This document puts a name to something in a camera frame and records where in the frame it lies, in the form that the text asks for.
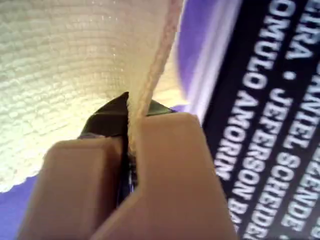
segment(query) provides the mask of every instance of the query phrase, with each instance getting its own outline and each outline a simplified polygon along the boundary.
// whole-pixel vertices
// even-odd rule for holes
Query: knitted texture
[[[76,138],[94,111],[123,92],[130,92],[130,119],[145,114],[180,5],[180,0],[0,2],[0,192],[37,174],[52,144]],[[170,107],[184,100],[174,63],[168,64],[154,99]]]

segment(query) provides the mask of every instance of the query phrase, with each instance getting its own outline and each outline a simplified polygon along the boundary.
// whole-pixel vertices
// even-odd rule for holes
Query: black label
[[[244,0],[203,124],[241,239],[320,239],[320,0]]]

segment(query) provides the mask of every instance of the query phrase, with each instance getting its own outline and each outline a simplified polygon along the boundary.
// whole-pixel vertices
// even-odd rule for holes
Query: beige fabric
[[[160,65],[153,64],[162,51],[173,2],[181,4],[0,2],[0,192],[35,175],[45,151],[57,141],[75,138],[101,105],[127,90],[139,89],[140,94],[140,84],[159,77],[167,51]],[[150,75],[152,66],[156,70]],[[161,83],[165,87],[155,90],[155,100],[168,107],[183,103],[175,70],[166,72]],[[166,86],[176,94],[168,97],[162,91]]]

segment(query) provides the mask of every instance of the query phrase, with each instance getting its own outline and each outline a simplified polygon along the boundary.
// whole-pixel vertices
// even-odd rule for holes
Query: woven fabric
[[[173,2],[181,4],[0,2],[0,192],[37,174],[47,149],[77,137],[86,119],[107,101],[125,91],[137,93],[131,98],[139,99],[146,81],[157,82],[172,44],[167,42],[162,54]],[[184,99],[174,63],[168,64],[154,99],[170,107]],[[148,101],[132,99],[131,112],[140,109],[135,104]]]

